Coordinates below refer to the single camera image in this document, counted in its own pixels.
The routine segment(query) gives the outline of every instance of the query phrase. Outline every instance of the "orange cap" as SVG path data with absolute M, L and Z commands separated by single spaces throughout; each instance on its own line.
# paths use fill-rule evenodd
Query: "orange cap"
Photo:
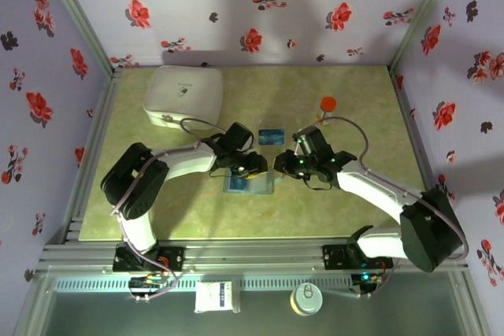
M 334 109 L 336 109 L 336 99 L 330 96 L 322 98 L 321 109 L 324 112 L 332 112 Z

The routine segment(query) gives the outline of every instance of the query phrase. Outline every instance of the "glass panel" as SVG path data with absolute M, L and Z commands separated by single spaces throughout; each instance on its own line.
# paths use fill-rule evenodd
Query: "glass panel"
M 195 293 L 135 303 L 125 293 L 55 294 L 44 335 L 464 335 L 446 273 L 396 274 L 370 300 L 324 293 L 315 316 L 291 309 L 288 292 L 241 293 L 241 312 L 195 314 Z

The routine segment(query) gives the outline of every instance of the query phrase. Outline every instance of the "lavender wall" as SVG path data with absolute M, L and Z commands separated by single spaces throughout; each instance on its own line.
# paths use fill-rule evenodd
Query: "lavender wall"
M 79 0 L 115 65 L 385 65 L 420 2 Z
M 492 334 L 504 330 L 504 8 L 439 0 L 398 67 L 437 184 L 468 236 Z
M 60 229 L 105 74 L 60 0 L 1 0 L 0 335 Z

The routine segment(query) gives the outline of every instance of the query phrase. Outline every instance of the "white box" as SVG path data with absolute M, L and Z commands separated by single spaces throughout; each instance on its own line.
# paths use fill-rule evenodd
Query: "white box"
M 143 108 L 150 122 L 157 126 L 180 128 L 168 122 L 169 117 L 175 121 L 192 117 L 217 124 L 222 98 L 222 74 L 219 70 L 162 66 L 152 76 Z M 197 122 L 187 122 L 187 127 L 199 130 L 211 128 Z

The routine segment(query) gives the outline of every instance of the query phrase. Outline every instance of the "blue card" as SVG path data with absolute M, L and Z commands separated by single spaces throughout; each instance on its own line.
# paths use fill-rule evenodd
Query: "blue card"
M 261 129 L 259 130 L 259 146 L 283 145 L 285 143 L 284 129 Z

